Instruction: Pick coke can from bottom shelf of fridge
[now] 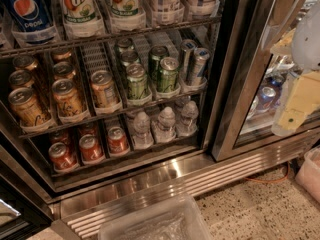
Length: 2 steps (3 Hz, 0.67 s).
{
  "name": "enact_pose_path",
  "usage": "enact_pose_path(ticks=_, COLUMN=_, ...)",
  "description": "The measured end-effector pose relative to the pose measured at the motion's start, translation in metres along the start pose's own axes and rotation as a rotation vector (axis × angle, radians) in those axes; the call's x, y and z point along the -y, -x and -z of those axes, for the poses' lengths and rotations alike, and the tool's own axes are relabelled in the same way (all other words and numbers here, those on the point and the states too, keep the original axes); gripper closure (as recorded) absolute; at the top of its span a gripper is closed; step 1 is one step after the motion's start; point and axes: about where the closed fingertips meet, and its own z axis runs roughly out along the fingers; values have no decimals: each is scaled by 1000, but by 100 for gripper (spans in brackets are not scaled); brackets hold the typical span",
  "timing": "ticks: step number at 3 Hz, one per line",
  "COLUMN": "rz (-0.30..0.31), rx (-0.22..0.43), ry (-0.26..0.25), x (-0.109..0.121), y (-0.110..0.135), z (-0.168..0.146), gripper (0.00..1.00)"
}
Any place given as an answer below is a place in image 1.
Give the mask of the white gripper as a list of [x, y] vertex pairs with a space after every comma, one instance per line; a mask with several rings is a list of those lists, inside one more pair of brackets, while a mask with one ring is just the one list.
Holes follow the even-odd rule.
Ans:
[[271, 131], [285, 137], [296, 132], [309, 115], [320, 108], [320, 72], [290, 72], [282, 86]]

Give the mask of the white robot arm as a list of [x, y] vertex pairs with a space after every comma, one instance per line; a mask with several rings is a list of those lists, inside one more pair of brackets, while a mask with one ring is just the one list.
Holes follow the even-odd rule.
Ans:
[[282, 87], [271, 131], [288, 136], [320, 107], [320, 2], [315, 3], [298, 23], [291, 53], [302, 73], [289, 73]]

